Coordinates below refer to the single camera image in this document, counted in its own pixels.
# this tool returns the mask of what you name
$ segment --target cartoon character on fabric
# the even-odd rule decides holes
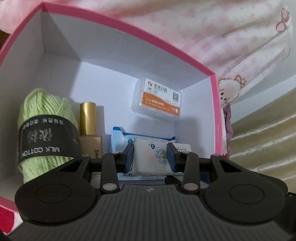
[[[166,165],[168,159],[166,157],[166,152],[161,147],[157,147],[157,150],[155,151],[155,156],[159,158],[159,163]]]
[[[246,85],[246,80],[240,75],[237,75],[235,79],[223,78],[218,82],[220,103],[222,107],[227,106],[233,102],[240,93],[240,90]]]
[[[276,26],[276,30],[279,33],[284,32],[288,28],[286,23],[289,21],[289,19],[290,19],[289,11],[283,8],[281,11],[281,21]]]

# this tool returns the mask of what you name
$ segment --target box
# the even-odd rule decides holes
[[[131,110],[138,78],[182,92],[180,120],[167,123]],[[34,88],[97,104],[104,151],[113,126],[157,137],[176,136],[200,157],[222,154],[221,106],[215,74],[184,52],[141,29],[88,10],[41,3],[0,52],[0,196],[14,199],[20,105]]]

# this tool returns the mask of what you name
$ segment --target black paper label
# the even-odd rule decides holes
[[[71,121],[63,117],[35,116],[19,129],[19,163],[35,156],[77,155],[81,155],[77,129]]]

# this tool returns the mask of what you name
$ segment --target orange label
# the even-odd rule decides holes
[[[143,103],[143,105],[170,113],[175,116],[180,115],[180,108],[179,107],[173,106],[173,105],[165,102],[161,98],[159,98],[153,94],[147,93],[147,92],[143,92],[142,103]]]

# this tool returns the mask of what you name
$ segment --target yarn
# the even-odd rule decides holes
[[[33,90],[20,107],[17,121],[18,129],[28,119],[38,115],[57,115],[71,121],[78,128],[77,120],[66,98],[49,95],[43,89]],[[24,175],[24,183],[72,160],[64,156],[31,157],[19,164],[19,170]]]

